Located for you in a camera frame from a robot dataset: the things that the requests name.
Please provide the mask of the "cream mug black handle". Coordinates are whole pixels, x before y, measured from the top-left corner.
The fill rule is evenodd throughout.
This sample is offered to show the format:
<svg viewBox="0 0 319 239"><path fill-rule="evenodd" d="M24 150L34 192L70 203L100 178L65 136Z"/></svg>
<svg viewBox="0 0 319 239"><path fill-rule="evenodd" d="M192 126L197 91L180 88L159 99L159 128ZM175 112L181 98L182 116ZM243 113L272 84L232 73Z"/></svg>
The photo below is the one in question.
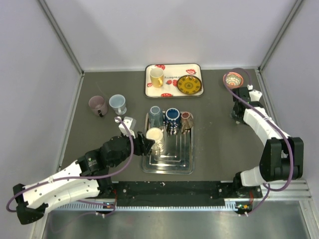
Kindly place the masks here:
<svg viewBox="0 0 319 239"><path fill-rule="evenodd" d="M164 134L162 130L157 127L150 128L146 133L146 138L154 141L151 147L153 154L160 155L164 148Z"/></svg>

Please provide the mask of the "grey-blue faceted mug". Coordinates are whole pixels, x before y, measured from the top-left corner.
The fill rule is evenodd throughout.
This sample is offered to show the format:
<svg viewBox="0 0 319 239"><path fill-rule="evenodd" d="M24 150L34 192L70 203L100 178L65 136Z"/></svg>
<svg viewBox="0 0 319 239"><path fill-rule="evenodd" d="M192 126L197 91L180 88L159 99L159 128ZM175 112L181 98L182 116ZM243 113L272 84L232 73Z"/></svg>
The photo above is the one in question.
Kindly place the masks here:
<svg viewBox="0 0 319 239"><path fill-rule="evenodd" d="M150 128L163 126L163 112L158 106L152 106L149 111Z"/></svg>

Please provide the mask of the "dark blue mug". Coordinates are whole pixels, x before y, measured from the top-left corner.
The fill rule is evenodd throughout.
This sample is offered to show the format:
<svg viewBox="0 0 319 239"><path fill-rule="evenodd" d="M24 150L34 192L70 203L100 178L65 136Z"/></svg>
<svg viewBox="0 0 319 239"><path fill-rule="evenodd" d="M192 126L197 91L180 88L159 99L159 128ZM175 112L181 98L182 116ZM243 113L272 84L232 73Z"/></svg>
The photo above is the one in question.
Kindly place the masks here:
<svg viewBox="0 0 319 239"><path fill-rule="evenodd" d="M164 125L168 135L177 134L181 129L181 113L176 108L169 108L164 114Z"/></svg>

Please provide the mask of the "brown striped mug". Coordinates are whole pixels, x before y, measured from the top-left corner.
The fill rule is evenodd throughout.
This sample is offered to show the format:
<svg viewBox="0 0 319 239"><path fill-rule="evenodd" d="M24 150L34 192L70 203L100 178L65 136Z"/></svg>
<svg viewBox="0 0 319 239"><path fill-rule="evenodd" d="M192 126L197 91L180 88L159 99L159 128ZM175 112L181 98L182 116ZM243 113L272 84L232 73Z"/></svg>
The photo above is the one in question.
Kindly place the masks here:
<svg viewBox="0 0 319 239"><path fill-rule="evenodd" d="M181 114L181 133L185 134L187 131L191 130L194 126L193 116L190 112L183 112Z"/></svg>

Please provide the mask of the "light blue mug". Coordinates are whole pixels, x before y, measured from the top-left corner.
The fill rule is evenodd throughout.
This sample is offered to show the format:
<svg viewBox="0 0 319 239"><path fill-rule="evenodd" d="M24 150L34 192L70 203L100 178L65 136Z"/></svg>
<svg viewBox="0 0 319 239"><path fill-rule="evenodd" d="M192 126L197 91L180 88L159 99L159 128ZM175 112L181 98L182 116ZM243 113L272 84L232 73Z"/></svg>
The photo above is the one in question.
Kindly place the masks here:
<svg viewBox="0 0 319 239"><path fill-rule="evenodd" d="M127 112L126 99L123 95L116 94L111 96L109 99L109 105L119 116L122 116Z"/></svg>

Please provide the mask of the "purple mug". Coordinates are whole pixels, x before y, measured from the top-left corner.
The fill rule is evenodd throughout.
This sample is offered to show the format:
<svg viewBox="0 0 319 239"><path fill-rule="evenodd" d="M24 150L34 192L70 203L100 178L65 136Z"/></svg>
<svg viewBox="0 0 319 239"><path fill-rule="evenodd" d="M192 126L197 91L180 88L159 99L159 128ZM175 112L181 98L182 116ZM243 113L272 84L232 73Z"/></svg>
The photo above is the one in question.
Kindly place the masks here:
<svg viewBox="0 0 319 239"><path fill-rule="evenodd" d="M88 106L95 115L101 118L108 112L108 105L102 96L93 96L89 100Z"/></svg>

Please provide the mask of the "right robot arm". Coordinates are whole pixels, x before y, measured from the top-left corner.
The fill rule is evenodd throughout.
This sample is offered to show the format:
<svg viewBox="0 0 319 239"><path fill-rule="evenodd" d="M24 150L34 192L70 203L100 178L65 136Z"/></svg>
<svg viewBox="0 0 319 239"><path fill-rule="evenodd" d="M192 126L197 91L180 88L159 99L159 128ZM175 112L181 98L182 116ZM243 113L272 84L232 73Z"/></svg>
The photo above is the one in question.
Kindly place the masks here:
<svg viewBox="0 0 319 239"><path fill-rule="evenodd" d="M282 131L267 115L260 103L261 92L246 87L230 91L234 107L231 116L237 122L249 126L264 145L259 165L236 173L233 192L246 196L251 187L285 180L287 184L300 179L304 167L304 142Z"/></svg>

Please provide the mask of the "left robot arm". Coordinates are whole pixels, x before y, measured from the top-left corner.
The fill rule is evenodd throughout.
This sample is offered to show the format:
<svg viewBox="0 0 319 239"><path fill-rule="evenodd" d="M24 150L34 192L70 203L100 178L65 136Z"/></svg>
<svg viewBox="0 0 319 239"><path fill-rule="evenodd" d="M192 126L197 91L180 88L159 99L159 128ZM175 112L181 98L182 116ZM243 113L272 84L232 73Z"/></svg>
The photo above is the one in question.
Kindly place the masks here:
<svg viewBox="0 0 319 239"><path fill-rule="evenodd" d="M86 198L107 198L114 186L110 168L133 155L148 155L154 140L141 132L137 137L121 134L105 142L100 148L88 151L65 169L31 185L13 187L17 203L14 212L22 225L31 224L65 204Z"/></svg>

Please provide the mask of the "yellow mug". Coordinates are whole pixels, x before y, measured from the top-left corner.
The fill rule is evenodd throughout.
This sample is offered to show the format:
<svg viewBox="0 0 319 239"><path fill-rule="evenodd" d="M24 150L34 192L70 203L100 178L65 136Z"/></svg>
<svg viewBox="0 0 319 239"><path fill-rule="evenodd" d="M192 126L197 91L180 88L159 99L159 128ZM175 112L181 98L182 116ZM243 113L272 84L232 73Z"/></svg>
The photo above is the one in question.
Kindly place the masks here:
<svg viewBox="0 0 319 239"><path fill-rule="evenodd" d="M164 71L162 68L153 68L150 71L151 83L155 88L163 86Z"/></svg>

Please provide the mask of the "silver metal tray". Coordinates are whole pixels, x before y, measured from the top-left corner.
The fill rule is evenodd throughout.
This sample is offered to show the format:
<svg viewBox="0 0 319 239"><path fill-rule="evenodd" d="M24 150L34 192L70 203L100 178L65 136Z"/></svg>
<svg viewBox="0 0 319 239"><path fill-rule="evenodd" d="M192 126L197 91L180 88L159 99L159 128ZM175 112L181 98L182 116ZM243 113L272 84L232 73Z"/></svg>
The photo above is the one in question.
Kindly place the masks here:
<svg viewBox="0 0 319 239"><path fill-rule="evenodd" d="M145 133L150 129L149 113L146 116ZM160 155L150 154L142 157L142 170L157 174L191 174L194 169L193 127L185 134L181 129L177 134L168 135L165 125L159 129L164 134L164 148Z"/></svg>

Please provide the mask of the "yellow patterned plate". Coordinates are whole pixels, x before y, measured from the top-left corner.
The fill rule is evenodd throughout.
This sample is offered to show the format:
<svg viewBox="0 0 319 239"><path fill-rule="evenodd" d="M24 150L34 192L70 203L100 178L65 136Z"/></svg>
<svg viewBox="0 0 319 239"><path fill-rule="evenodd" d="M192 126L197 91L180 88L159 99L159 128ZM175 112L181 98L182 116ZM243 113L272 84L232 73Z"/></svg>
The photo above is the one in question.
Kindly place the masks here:
<svg viewBox="0 0 319 239"><path fill-rule="evenodd" d="M184 75L177 81L177 89L187 95L194 95L202 90L202 81L194 75Z"/></svg>

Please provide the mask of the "strawberry pattern tray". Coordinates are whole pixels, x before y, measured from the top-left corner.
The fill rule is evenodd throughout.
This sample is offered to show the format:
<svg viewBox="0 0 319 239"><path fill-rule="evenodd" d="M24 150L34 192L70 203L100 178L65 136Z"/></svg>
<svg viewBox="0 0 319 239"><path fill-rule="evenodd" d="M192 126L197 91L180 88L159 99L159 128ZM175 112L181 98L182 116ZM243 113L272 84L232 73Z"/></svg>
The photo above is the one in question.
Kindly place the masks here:
<svg viewBox="0 0 319 239"><path fill-rule="evenodd" d="M162 68L164 71L163 86L155 88L150 79L150 71L153 68ZM197 76L203 84L201 75L201 67L196 63L189 64L153 64L148 65L145 68L145 95L149 98L178 98L178 97L199 97L204 92L204 86L202 90L194 95L187 95L180 92L177 89L177 81L184 75Z"/></svg>

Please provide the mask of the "pink patterned bowl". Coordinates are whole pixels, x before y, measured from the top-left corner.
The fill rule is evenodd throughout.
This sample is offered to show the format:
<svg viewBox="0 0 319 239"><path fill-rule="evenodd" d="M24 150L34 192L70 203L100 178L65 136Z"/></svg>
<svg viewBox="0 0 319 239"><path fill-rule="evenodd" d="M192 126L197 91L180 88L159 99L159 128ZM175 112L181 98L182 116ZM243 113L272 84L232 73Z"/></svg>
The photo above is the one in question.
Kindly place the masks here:
<svg viewBox="0 0 319 239"><path fill-rule="evenodd" d="M229 72L223 76L223 82L228 88L236 89L243 85L244 79L239 73Z"/></svg>

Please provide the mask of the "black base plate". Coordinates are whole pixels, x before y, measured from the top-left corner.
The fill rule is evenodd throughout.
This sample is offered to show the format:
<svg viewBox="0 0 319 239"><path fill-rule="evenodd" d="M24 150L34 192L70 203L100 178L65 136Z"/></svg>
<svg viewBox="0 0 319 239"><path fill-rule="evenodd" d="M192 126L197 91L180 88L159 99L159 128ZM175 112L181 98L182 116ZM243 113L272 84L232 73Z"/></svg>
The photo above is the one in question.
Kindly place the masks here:
<svg viewBox="0 0 319 239"><path fill-rule="evenodd" d="M120 181L98 197L116 198L117 206L221 206L228 198L262 198L262 192L259 186L236 189L221 181Z"/></svg>

